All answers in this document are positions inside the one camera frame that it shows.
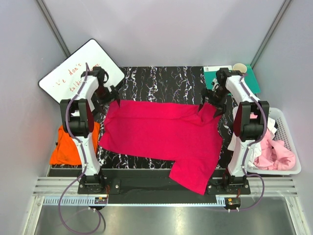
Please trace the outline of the magenta t shirt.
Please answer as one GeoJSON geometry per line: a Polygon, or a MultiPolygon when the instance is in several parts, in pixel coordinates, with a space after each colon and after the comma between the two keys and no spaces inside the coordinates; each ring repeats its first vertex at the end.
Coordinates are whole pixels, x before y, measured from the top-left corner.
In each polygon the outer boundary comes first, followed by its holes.
{"type": "Polygon", "coordinates": [[[215,111],[210,104],[112,103],[99,145],[118,154],[173,161],[170,178],[204,195],[223,143],[215,111]]]}

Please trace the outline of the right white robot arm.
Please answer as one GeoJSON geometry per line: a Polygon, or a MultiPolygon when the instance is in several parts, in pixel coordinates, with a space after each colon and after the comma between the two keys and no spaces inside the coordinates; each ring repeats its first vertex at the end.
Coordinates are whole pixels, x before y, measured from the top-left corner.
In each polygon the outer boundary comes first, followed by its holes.
{"type": "Polygon", "coordinates": [[[266,134],[269,114],[269,103],[261,101],[250,90],[245,82],[245,74],[239,70],[220,68],[216,72],[217,88],[209,90],[204,88],[201,92],[201,110],[207,101],[216,108],[214,117],[221,116],[226,111],[225,99],[232,94],[237,106],[233,121],[233,133],[236,144],[233,156],[223,174],[218,189],[223,189],[228,194],[248,188],[247,166],[252,150],[266,134]]]}

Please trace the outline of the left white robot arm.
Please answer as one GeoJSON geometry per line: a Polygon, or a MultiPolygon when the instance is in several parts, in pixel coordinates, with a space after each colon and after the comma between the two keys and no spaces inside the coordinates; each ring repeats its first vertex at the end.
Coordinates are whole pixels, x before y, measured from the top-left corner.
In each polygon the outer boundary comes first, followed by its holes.
{"type": "Polygon", "coordinates": [[[79,194],[100,194],[106,191],[105,177],[101,171],[93,147],[94,117],[89,102],[116,102],[120,105],[118,90],[114,85],[106,87],[109,74],[103,68],[86,67],[81,75],[82,83],[69,99],[60,101],[63,129],[73,140],[81,160],[82,173],[78,176],[79,194]]]}

